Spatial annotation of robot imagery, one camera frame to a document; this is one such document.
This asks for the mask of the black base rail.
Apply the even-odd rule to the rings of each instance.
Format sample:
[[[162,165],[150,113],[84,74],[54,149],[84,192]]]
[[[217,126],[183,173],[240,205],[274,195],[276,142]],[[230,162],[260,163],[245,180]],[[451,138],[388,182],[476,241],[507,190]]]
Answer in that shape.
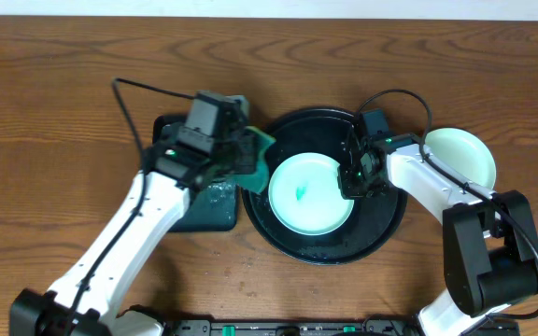
[[[112,329],[120,336],[421,336],[410,318],[372,315],[363,321],[167,320],[143,306],[132,306]]]

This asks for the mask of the green yellow sponge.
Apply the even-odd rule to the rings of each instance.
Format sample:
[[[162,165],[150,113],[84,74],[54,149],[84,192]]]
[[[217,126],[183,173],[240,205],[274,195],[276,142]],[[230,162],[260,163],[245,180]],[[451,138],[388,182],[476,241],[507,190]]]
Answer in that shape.
[[[251,135],[253,140],[254,172],[234,175],[234,181],[238,187],[260,194],[267,188],[270,180],[270,170],[265,154],[268,148],[276,142],[276,139],[254,126],[246,127],[246,135]]]

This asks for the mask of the rectangular black sponge tray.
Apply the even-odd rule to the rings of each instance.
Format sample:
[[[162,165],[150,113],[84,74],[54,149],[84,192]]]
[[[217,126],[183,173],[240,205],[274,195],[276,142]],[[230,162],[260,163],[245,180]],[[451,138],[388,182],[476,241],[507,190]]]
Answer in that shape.
[[[186,124],[185,115],[161,115],[153,123],[151,144],[164,140],[172,135],[172,126]],[[209,135],[218,145],[225,140],[221,131]],[[222,181],[209,185],[197,194],[184,217],[178,220],[168,233],[173,232],[209,232],[230,231],[237,222],[239,189],[230,181]]]

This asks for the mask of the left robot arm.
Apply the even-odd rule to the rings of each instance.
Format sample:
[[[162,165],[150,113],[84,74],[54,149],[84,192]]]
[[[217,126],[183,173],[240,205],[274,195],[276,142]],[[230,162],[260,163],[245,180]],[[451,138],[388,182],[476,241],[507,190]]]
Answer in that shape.
[[[142,159],[119,210],[87,252],[44,294],[23,290],[9,310],[12,335],[162,335],[166,324],[120,307],[149,256],[210,184],[267,187],[263,155],[272,138],[248,123],[242,95],[198,91]]]

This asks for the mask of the mint green plate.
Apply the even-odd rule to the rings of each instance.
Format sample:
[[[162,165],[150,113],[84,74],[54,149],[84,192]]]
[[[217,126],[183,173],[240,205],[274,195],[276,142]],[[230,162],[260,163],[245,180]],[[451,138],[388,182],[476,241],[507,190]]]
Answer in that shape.
[[[278,221],[291,231],[318,236],[335,231],[352,213],[354,202],[338,185],[339,163],[306,152],[280,163],[268,186],[268,200]]]
[[[438,159],[460,174],[483,187],[494,188],[496,163],[477,136],[458,128],[441,128],[429,132],[425,144]]]

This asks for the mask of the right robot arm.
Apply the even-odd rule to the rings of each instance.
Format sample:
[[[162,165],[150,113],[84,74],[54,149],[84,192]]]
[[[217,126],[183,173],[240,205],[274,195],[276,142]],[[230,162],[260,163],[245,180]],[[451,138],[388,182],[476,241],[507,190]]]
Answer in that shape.
[[[442,225],[446,289],[418,313],[422,334],[466,335],[495,319],[538,317],[538,235],[523,194],[476,184],[413,134],[352,133],[344,145],[345,198],[399,189]]]

